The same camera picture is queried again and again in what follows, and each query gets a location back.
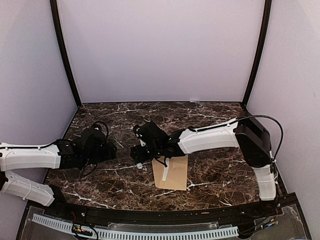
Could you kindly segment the green white glue stick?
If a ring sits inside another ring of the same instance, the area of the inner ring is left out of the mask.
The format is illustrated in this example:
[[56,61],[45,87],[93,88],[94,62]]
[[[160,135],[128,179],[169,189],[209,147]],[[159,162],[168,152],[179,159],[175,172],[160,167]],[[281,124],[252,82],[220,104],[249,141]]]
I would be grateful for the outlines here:
[[138,163],[136,166],[137,166],[138,169],[142,169],[143,168],[142,163]]

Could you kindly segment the black curved front rail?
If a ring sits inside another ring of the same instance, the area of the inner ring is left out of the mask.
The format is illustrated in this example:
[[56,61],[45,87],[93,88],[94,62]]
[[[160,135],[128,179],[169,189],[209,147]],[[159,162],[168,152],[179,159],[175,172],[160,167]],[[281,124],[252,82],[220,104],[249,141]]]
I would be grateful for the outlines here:
[[255,219],[276,215],[276,207],[271,202],[252,202],[236,206],[182,211],[137,211],[107,209],[68,203],[76,220],[91,225],[109,223],[174,225],[218,222],[219,224],[245,225]]

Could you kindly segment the right black frame post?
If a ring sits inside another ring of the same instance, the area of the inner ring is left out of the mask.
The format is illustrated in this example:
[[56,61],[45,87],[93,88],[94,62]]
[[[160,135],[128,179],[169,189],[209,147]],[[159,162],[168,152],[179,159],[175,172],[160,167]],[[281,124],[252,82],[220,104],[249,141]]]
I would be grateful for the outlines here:
[[253,87],[255,84],[255,80],[258,74],[263,50],[264,50],[264,45],[265,45],[265,40],[267,36],[267,31],[268,31],[268,25],[269,25],[269,20],[270,20],[270,14],[271,14],[271,7],[272,7],[272,0],[265,0],[264,1],[264,7],[263,7],[263,14],[262,14],[262,20],[261,20],[261,26],[260,26],[260,31],[259,31],[259,36],[258,36],[258,41],[257,41],[257,46],[256,46],[256,51],[252,63],[252,68],[250,71],[250,75],[248,78],[248,83],[244,92],[244,96],[242,98],[242,101],[240,103],[241,107],[246,110],[251,93],[253,91]]

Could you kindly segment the left black frame post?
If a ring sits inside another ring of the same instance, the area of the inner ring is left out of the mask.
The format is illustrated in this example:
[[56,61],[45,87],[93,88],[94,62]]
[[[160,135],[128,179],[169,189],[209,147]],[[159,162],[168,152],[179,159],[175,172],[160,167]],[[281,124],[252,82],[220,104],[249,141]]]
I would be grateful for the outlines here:
[[74,102],[76,104],[76,107],[79,108],[82,106],[82,101],[76,86],[76,82],[73,76],[71,64],[69,61],[68,53],[67,53],[67,48],[63,36],[63,29],[61,25],[61,20],[60,20],[60,15],[59,15],[59,9],[58,9],[58,1],[57,0],[50,0],[50,9],[51,9],[51,15],[52,15],[52,20],[53,20],[53,25],[54,25],[54,30],[55,30],[55,35],[58,43],[58,48],[60,52],[60,56],[62,59],[64,71],[68,80],[68,84],[74,99]]

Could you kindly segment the brown kraft paper envelope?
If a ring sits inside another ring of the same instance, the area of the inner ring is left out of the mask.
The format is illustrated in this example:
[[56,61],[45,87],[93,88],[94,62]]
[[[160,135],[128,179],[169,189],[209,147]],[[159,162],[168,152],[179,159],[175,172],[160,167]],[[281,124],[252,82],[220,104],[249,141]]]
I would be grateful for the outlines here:
[[162,181],[164,165],[156,159],[152,160],[155,187],[164,190],[186,191],[188,179],[188,156],[169,159],[169,172],[166,181]]

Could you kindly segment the black frame post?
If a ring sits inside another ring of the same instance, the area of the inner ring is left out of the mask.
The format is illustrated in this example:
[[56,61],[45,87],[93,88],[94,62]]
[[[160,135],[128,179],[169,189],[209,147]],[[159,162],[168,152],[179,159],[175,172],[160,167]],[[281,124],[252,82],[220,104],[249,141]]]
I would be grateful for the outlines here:
[[263,50],[264,50],[264,45],[265,45],[265,40],[267,36],[267,31],[268,31],[268,25],[269,25],[269,20],[270,20],[270,14],[271,14],[271,7],[272,7],[272,0],[265,0],[264,1],[264,7],[263,7],[263,14],[262,14],[262,20],[261,20],[261,26],[260,26],[260,31],[259,31],[259,36],[258,36],[258,41],[257,41],[257,46],[256,46],[256,51],[252,63],[252,68],[250,71],[250,75],[248,78],[248,83],[244,92],[244,96],[242,98],[242,101],[240,103],[241,107],[246,110],[251,93],[253,91],[253,87],[255,84],[255,80],[258,74]]
[[82,101],[76,86],[76,82],[73,76],[71,64],[69,61],[68,53],[67,53],[67,48],[63,36],[63,29],[61,25],[61,20],[60,20],[60,15],[59,15],[59,9],[58,9],[58,1],[57,0],[50,0],[50,9],[51,9],[51,15],[52,15],[52,20],[53,20],[53,25],[54,25],[54,30],[55,30],[55,35],[58,43],[58,48],[60,52],[60,56],[62,59],[64,71],[68,80],[68,84],[74,99],[74,102],[76,104],[76,107],[79,108],[82,106]]

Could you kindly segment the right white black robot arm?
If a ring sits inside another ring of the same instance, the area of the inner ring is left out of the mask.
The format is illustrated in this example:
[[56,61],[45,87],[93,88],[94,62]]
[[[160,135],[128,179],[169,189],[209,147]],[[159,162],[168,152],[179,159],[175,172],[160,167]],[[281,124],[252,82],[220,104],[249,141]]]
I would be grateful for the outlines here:
[[270,132],[259,122],[268,119],[280,126],[280,122],[268,115],[251,115],[244,111],[239,117],[226,122],[205,126],[188,127],[168,134],[153,121],[135,125],[133,133],[140,143],[131,147],[130,157],[137,167],[150,160],[159,160],[168,167],[167,160],[184,157],[200,151],[238,148],[244,161],[255,174],[260,202],[255,213],[266,217],[275,208],[277,187],[275,162],[279,150],[272,152]]

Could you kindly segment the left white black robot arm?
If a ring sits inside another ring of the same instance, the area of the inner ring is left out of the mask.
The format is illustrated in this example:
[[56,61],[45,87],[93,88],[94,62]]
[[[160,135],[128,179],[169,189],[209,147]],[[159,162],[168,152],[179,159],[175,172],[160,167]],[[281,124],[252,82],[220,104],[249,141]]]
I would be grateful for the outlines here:
[[67,218],[70,206],[60,189],[34,182],[14,173],[18,169],[79,169],[116,158],[117,148],[110,141],[81,145],[57,140],[48,145],[12,145],[0,147],[0,191],[51,208],[60,218]]

